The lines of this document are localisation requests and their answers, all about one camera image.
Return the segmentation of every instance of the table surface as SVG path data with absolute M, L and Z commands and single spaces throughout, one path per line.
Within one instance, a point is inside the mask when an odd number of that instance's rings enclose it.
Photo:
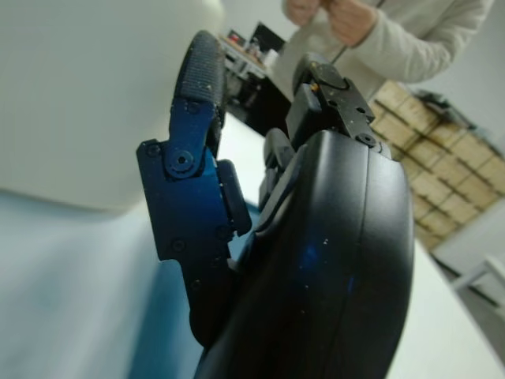
M 227 116 L 219 158 L 257 203 L 263 138 Z M 504 379 L 499 359 L 416 244 L 405 331 L 388 379 Z M 0 193 L 0 377 L 191 379 L 178 264 L 160 264 L 145 203 L 122 215 Z
M 231 39 L 225 37 L 225 36 L 220 36 L 220 40 L 222 40 L 224 43 L 226 43 L 228 46 L 230 46 L 232 49 L 234 49 L 237 53 L 241 54 L 244 56 L 244 58 L 248 59 L 251 61 L 252 64 L 256 65 L 259 69 L 266 70 L 267 68 L 265 65 L 260 62 L 258 58 L 256 58 L 254 55 L 251 55 L 247 51 L 244 50 L 244 47 L 240 46 L 239 44 L 235 43 Z

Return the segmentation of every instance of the stacked cardboard box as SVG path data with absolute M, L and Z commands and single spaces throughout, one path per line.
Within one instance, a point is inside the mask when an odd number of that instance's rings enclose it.
M 467 129 L 447 123 L 401 85 L 371 104 L 372 128 L 402 162 L 413 193 L 417 237 L 433 249 L 505 195 L 505 160 Z

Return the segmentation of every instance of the black robotic arm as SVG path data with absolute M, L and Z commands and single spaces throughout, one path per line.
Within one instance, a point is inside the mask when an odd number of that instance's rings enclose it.
M 181 68 L 170 139 L 137 150 L 156 248 L 181 264 L 198 379 L 384 378 L 406 319 L 413 217 L 401 165 L 374 136 L 352 81 L 307 55 L 294 78 L 289 138 L 264 147 L 260 222 L 229 161 L 216 162 L 223 53 L 199 33 Z

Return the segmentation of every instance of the screw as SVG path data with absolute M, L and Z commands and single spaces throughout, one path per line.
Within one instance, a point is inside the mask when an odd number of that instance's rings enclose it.
M 172 250 L 175 251 L 176 253 L 184 251 L 185 248 L 186 248 L 186 242 L 184 242 L 182 239 L 175 239 L 172 242 Z
M 370 148 L 375 147 L 377 144 L 376 139 L 367 133 L 358 134 L 356 140 L 360 141 L 362 144 L 366 144 Z
M 147 154 L 148 156 L 158 156 L 159 153 L 161 152 L 161 148 L 159 147 L 158 144 L 150 144 L 147 148 Z
M 191 283 L 191 289 L 193 291 L 198 291 L 201 287 L 202 287 L 202 282 L 200 282 L 199 279 L 197 279 Z
M 171 164 L 176 172 L 185 172 L 193 166 L 193 156 L 186 150 L 178 151 L 173 155 Z

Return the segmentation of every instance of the cardboard box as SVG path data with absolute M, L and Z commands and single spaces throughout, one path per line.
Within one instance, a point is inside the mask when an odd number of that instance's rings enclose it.
M 404 149 L 417 136 L 404 122 L 391 114 L 385 114 L 373 129 L 386 140 Z
M 443 179 L 449 186 L 456 188 L 471 175 L 469 168 L 456 156 L 446 154 L 431 167 L 433 173 Z
M 412 195 L 413 217 L 420 220 L 433 210 L 433 205 L 415 193 Z
M 433 127 L 428 137 L 445 148 L 450 148 L 466 133 L 466 129 L 452 123 L 440 123 Z
M 376 119 L 374 120 L 374 122 L 372 122 L 372 125 L 376 124 L 386 113 L 386 110 L 383 107 L 381 107 L 376 101 L 372 101 L 372 103 L 370 104 L 370 109 L 372 110 L 372 113 L 376 116 Z
M 494 156 L 488 144 L 471 133 L 458 140 L 451 147 L 451 151 L 474 170 Z
M 460 224 L 468 223 L 471 219 L 474 219 L 480 214 L 472 203 L 469 203 L 456 193 L 450 195 L 448 199 L 440 205 L 440 209 Z
M 439 116 L 415 97 L 405 100 L 395 113 L 422 134 L 429 133 L 439 121 Z
M 405 156 L 404 152 L 398 148 L 393 143 L 388 143 L 387 146 L 389 146 L 389 149 L 391 150 L 391 158 L 393 160 L 396 160 L 397 162 L 401 161 L 402 158 Z
M 422 166 L 417 164 L 408 156 L 403 156 L 400 162 L 403 165 L 403 170 L 405 170 L 405 174 L 407 175 L 409 182 L 412 182 L 421 172 L 424 171 Z
M 387 109 L 394 111 L 411 96 L 410 92 L 408 92 L 400 84 L 393 81 L 387 81 L 377 92 L 376 101 L 379 101 Z
M 426 229 L 424 229 L 421 225 L 417 224 L 415 227 L 416 238 L 418 238 L 424 247 L 429 251 L 433 248 L 437 247 L 442 239 L 430 233 Z
M 458 228 L 456 222 L 444 215 L 440 211 L 431 211 L 428 215 L 419 220 L 419 224 L 434 235 L 445 238 Z
M 476 175 L 470 175 L 459 186 L 458 191 L 481 209 L 486 209 L 495 203 L 499 196 L 495 190 Z
M 493 156 L 479 168 L 479 174 L 486 178 L 496 191 L 505 194 L 505 161 L 501 156 Z
M 407 153 L 428 168 L 446 155 L 446 151 L 443 148 L 426 138 L 416 140 L 409 147 Z
M 435 175 L 427 171 L 421 172 L 410 184 L 413 191 L 434 205 L 439 205 L 445 201 L 452 190 L 443 184 Z

